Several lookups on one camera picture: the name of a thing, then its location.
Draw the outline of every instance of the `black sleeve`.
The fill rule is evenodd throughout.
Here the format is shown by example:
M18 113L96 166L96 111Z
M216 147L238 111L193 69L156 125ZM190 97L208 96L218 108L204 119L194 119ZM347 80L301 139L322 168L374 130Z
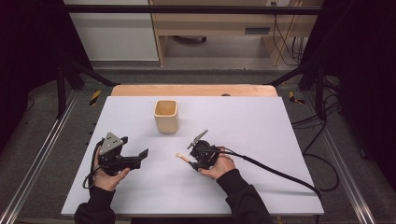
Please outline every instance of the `black sleeve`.
M225 201L231 207L234 224L273 223L259 193L242 178L239 170L225 173L217 182L227 193Z
M115 190L107 191L96 186L91 188L91 198L79 205L74 220L77 224L115 223L116 216L110 208Z

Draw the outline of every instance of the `cup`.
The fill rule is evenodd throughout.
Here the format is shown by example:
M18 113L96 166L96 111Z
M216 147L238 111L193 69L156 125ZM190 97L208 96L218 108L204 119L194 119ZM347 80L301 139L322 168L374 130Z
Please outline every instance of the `cup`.
M178 130L177 102L173 100L157 101L154 118L160 133L176 133Z

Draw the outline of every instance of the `wooden plank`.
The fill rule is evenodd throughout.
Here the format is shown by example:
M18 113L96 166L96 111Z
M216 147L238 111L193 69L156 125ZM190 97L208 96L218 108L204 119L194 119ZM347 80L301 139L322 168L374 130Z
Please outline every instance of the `wooden plank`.
M119 85L112 96L277 96L269 85Z

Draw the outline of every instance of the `aluminum rail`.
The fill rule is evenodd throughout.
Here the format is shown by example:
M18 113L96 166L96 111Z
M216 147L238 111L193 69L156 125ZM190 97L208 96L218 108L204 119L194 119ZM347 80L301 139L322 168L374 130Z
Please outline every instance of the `aluminum rail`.
M304 92L303 95L304 98L307 99L309 108L315 114L313 103L314 100L312 99L311 94L307 94ZM324 127L322 136L323 143L328 150L329 156L332 159L332 163L337 170L337 173L340 175L341 183L344 186L346 195L348 196L349 201L352 203L352 207L355 210L356 216L358 217L360 223L375 224L375 219L370 211L369 206L364 200L361 191L359 190L359 187L356 184L355 179L353 178L352 173L350 173L349 169L347 168L346 163L344 162L337 146L332 140L332 136L330 135L329 130L326 127Z
M78 94L78 91L72 91L68 99L68 107L64 111L64 114L59 119L56 119L55 123L53 124L49 135L47 136L47 139L44 141L44 144L42 145L42 147L38 151L37 156L35 157L35 161L32 163L29 171L21 182L20 187L18 188L11 202L8 204L6 210L0 216L0 224L14 223L35 181L37 180L38 175L40 174L40 171L47 160L48 155L50 154L53 146L55 145L55 142L58 139L58 136L61 133L61 130L70 115L70 112L73 109Z

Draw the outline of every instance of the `white board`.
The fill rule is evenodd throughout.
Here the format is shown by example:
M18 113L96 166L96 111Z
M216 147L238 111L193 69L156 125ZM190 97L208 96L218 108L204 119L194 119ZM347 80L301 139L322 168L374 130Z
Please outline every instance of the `white board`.
M176 100L180 118L177 133L157 131L154 106ZM204 136L211 145L225 146L287 175L313 184L280 97L125 97L110 96L68 194L62 214L74 215L89 200L82 188L94 147L107 132L128 136L122 156L137 156L149 148L141 169L132 170L117 187L112 209L130 217L221 216L231 214L226 194L211 178L201 176L176 157L193 161L187 146ZM254 185L272 215L323 214L317 195L307 187L233 158L242 177Z

